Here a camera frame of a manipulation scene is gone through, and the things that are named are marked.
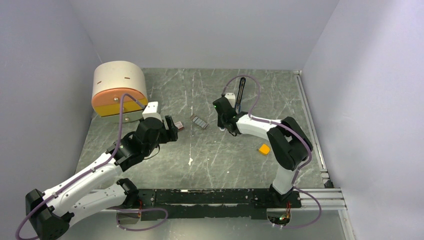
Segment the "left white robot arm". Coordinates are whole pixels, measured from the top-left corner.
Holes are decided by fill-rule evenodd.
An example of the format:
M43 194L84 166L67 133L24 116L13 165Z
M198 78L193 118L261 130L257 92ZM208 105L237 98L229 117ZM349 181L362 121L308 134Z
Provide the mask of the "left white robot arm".
M35 239L56 240L74 224L104 209L134 207L139 191L127 178L106 189L95 188L146 160L161 144L177 139L178 128L170 115L165 119L144 117L135 131L121 137L83 170L47 190L28 192L23 223L30 222Z

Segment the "red white staple box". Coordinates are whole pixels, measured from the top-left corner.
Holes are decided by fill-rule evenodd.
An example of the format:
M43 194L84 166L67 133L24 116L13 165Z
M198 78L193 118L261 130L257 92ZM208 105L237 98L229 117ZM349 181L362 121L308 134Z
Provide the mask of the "red white staple box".
M178 131L182 131L185 128L181 121L176 122L175 126L177 127Z

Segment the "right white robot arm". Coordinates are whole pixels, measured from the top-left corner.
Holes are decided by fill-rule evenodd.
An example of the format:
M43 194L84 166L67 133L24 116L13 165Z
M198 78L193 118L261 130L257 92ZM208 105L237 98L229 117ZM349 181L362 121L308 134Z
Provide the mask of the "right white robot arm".
M270 202L282 207L289 200L299 170L312 159L313 146L292 117L267 119L248 112L236 113L230 100L221 96L213 103L217 112L217 126L226 129L234 137L252 135L267 140L279 165L270 185Z

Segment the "staple tray with staples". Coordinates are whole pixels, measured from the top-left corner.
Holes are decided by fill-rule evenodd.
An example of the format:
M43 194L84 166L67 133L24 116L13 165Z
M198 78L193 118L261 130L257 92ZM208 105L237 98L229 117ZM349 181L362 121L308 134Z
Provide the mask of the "staple tray with staples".
M190 120L202 129L206 129L209 125L205 120L201 119L200 117L198 117L195 114L192 114L190 116Z

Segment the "blue stapler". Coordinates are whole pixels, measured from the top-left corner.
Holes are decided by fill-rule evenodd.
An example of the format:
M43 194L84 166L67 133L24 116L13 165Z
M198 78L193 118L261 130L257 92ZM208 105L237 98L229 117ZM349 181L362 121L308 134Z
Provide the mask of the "blue stapler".
M234 109L237 113L241 112L241 102L242 102L242 98L243 98L243 92L244 92L245 84L246 84L246 78L241 77L240 80L239 80L238 92L237 92L235 106L234 106Z

